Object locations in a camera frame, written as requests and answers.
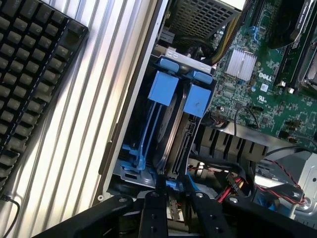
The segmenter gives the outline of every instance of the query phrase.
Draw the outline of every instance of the heatsink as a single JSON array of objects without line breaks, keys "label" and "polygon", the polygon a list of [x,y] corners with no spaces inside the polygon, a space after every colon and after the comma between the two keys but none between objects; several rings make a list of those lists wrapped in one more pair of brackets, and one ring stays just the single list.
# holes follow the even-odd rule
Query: heatsink
[{"label": "heatsink", "polygon": [[234,49],[226,73],[244,81],[249,81],[252,77],[256,62],[257,57],[254,54]]}]

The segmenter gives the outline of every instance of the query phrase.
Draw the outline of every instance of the side panel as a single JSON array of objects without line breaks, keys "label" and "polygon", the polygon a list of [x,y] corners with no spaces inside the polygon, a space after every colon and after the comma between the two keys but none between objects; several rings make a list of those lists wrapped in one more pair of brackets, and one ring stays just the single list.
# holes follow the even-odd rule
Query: side panel
[{"label": "side panel", "polygon": [[[146,67],[154,43],[143,46],[156,0],[46,2],[88,26],[90,36],[34,150],[17,171],[12,193],[7,193],[21,204],[14,237],[34,236],[92,205],[105,147],[141,49],[150,49],[140,57]],[[3,207],[0,220],[7,222],[0,224],[0,237],[15,211],[10,203]]]}]

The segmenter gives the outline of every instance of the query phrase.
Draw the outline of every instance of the screw hole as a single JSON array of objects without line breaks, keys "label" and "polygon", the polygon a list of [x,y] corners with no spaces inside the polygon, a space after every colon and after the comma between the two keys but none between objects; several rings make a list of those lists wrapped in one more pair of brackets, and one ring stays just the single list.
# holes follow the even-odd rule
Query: screw hole
[{"label": "screw hole", "polygon": [[217,233],[222,233],[223,230],[220,227],[216,227]]},{"label": "screw hole", "polygon": [[151,232],[152,232],[152,233],[157,232],[157,228],[156,228],[156,227],[151,227]]},{"label": "screw hole", "polygon": [[102,202],[102,201],[104,200],[104,196],[99,195],[99,196],[97,197],[97,199],[98,199],[99,202]]}]

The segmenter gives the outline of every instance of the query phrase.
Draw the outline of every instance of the blue tab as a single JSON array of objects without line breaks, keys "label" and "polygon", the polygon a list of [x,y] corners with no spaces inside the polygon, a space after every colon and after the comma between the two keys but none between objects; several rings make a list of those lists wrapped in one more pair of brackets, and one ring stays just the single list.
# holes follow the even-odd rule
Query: blue tab
[{"label": "blue tab", "polygon": [[158,71],[148,99],[169,106],[170,102],[172,101],[177,83],[178,78]]},{"label": "blue tab", "polygon": [[175,73],[177,73],[179,71],[179,65],[173,61],[168,60],[168,59],[160,59],[158,64],[162,68],[169,69]]},{"label": "blue tab", "polygon": [[191,85],[184,112],[202,118],[204,116],[211,91],[197,85]]},{"label": "blue tab", "polygon": [[189,76],[194,80],[198,80],[207,84],[211,84],[213,80],[211,75],[199,71],[192,71],[189,73]]}]

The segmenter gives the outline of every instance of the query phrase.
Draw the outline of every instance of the black keyboard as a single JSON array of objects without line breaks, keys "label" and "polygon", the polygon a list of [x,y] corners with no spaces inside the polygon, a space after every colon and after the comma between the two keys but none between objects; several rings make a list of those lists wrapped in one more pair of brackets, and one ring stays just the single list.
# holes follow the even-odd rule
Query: black keyboard
[{"label": "black keyboard", "polygon": [[88,35],[39,0],[0,0],[0,194]]}]

